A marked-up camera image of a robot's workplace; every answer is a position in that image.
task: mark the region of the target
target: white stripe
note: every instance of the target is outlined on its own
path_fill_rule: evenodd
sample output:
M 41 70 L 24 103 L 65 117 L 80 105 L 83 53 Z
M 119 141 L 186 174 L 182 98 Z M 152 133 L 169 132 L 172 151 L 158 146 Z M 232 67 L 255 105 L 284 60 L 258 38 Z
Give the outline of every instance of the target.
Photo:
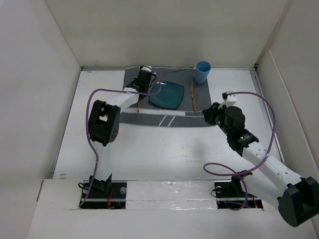
M 161 123 L 163 123 L 165 118 L 166 118 L 166 116 L 164 116 L 164 118 L 161 120 L 161 122 L 159 123 L 159 126 L 161 125 Z
M 127 108 L 123 112 L 136 114 L 137 108 Z M 170 110 L 151 110 L 151 109 L 142 109 L 140 108 L 141 114 L 149 114 L 149 115 L 168 115 L 168 116 L 185 116 L 184 111 L 170 111 Z
M 174 116 L 174 117 L 171 119 L 171 121 L 169 122 L 169 124 L 168 124 L 168 126 L 167 126 L 167 127 L 169 127 L 169 126 L 170 126 L 170 124 L 173 122 L 173 120 L 175 119 L 175 117 L 176 117 L 176 116 Z

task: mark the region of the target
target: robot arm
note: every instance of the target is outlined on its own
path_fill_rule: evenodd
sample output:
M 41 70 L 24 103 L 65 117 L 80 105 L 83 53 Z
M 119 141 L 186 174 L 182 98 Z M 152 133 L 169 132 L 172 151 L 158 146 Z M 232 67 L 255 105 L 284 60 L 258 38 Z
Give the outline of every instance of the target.
M 123 91 L 147 93 L 152 75 L 150 68 L 141 67 L 138 76 Z M 120 93 L 107 102 L 95 101 L 89 117 L 90 139 L 103 146 L 113 142 L 119 132 L 120 113 L 144 98 L 144 95 Z
M 245 116 L 240 108 L 233 106 L 236 98 L 227 93 L 223 94 L 223 98 L 225 102 L 214 103 L 203 110 L 205 121 L 219 126 L 227 135 L 229 146 L 257 166 L 265 158 L 266 149 L 257 137 L 245 129 Z M 271 155 L 258 169 L 273 185 L 248 174 L 245 176 L 248 193 L 278 207 L 289 225 L 297 227 L 319 213 L 319 185 L 314 178 L 303 178 Z

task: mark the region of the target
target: screw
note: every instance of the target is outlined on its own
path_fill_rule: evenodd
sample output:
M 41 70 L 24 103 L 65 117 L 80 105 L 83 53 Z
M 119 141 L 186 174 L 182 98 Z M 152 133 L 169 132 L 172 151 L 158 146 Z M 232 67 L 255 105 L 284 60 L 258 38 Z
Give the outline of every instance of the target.
M 125 193 L 126 193 L 126 187 L 120 188 L 120 193 L 121 193 L 121 194 L 125 194 Z
M 221 186 L 215 187 L 215 191 L 216 191 L 216 193 L 221 193 Z

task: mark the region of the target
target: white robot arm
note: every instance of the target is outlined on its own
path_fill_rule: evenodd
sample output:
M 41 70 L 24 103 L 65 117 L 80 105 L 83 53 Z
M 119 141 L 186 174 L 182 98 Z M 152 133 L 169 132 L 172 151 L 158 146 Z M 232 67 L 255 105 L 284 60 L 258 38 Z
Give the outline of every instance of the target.
M 222 95 L 225 100 L 223 103 L 214 103 L 209 109 L 203 110 L 205 121 L 210 125 L 219 126 L 227 135 L 229 146 L 253 165 L 260 165 L 267 157 L 258 169 L 270 179 L 272 184 L 258 179 L 253 172 L 249 172 L 241 176 L 244 178 L 247 192 L 278 208 L 283 219 L 293 227 L 317 215 L 318 182 L 312 177 L 303 178 L 274 156 L 266 155 L 267 150 L 258 138 L 245 129 L 245 116 L 240 108 L 233 106 L 236 103 L 235 96 L 228 95 L 228 92 Z M 243 192 L 243 185 L 238 183 L 239 177 L 233 176 L 233 181 L 235 186 L 240 187 L 237 189 Z

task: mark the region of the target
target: white wall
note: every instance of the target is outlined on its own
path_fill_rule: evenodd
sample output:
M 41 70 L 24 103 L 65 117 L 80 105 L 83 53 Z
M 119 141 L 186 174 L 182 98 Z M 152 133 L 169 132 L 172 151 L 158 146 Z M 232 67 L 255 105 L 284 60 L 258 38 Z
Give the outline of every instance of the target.
M 288 0 L 46 0 L 80 65 L 252 67 Z
M 80 67 L 43 0 L 0 2 L 0 179 L 50 176 Z
M 292 0 L 258 67 L 285 160 L 319 180 L 319 1 Z M 319 217 L 314 220 L 319 232 Z

